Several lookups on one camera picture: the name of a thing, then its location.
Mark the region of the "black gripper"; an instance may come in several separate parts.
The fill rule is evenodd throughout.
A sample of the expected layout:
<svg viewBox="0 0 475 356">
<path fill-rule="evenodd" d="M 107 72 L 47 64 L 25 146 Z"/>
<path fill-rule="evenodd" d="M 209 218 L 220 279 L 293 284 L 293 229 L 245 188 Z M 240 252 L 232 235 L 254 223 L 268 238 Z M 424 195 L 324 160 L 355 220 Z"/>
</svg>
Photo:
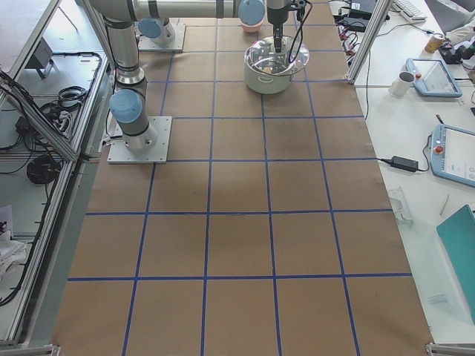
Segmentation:
<svg viewBox="0 0 475 356">
<path fill-rule="evenodd" d="M 282 51 L 283 23 L 273 24 L 274 51 Z"/>
</svg>

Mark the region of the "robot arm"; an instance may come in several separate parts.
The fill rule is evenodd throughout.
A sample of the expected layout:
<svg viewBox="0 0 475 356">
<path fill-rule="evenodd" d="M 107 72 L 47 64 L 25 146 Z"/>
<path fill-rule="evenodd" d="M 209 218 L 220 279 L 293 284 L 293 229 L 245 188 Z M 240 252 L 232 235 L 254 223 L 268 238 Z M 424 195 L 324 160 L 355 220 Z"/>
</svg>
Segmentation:
<svg viewBox="0 0 475 356">
<path fill-rule="evenodd" d="M 148 38 L 171 37 L 164 33 L 164 19 L 172 15 L 190 15 L 195 18 L 222 19 L 238 17 L 243 24 L 254 25 L 267 15 L 273 26 L 275 52 L 283 47 L 283 25 L 288 19 L 290 1 L 128 1 L 127 11 Z"/>
<path fill-rule="evenodd" d="M 110 111 L 131 151 L 144 150 L 157 141 L 157 131 L 145 113 L 146 80 L 140 66 L 134 25 L 147 37 L 160 38 L 170 18 L 239 18 L 246 25 L 259 24 L 265 16 L 264 1 L 91 1 L 101 16 L 116 68 L 118 92 L 109 101 Z"/>
</svg>

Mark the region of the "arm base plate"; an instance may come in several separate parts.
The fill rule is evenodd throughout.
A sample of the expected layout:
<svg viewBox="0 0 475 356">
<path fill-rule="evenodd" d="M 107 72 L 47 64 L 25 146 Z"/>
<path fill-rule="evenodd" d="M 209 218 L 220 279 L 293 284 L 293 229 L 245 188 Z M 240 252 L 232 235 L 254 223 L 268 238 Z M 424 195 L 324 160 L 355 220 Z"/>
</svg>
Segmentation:
<svg viewBox="0 0 475 356">
<path fill-rule="evenodd" d="M 108 163 L 142 164 L 166 163 L 171 135 L 171 116 L 149 116 L 149 126 L 139 136 L 127 136 L 117 125 L 114 131 L 118 139 L 111 141 Z"/>
<path fill-rule="evenodd" d="M 138 41 L 138 49 L 141 52 L 181 53 L 183 51 L 185 34 L 185 24 L 169 23 L 157 37 L 150 37 L 141 33 Z"/>
</svg>

